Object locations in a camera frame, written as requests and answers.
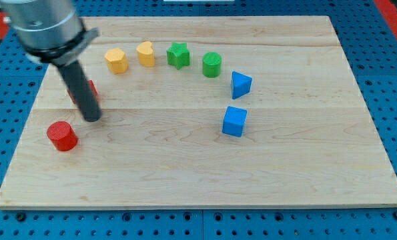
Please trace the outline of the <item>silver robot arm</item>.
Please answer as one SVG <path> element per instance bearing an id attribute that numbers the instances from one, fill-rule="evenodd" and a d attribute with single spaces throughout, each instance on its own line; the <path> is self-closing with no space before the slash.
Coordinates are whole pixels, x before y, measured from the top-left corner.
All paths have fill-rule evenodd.
<path id="1" fill-rule="evenodd" d="M 99 30 L 86 28 L 70 0 L 0 0 L 0 4 L 27 57 L 55 66 L 83 118 L 98 121 L 101 108 L 78 58 Z"/>

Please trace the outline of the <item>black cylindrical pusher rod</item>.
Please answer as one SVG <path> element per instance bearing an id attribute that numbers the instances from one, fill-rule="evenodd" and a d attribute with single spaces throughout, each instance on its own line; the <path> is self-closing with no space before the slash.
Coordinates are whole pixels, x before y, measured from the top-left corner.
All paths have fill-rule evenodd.
<path id="1" fill-rule="evenodd" d="M 57 69 L 82 117 L 87 122 L 98 121 L 102 112 L 79 61 Z"/>

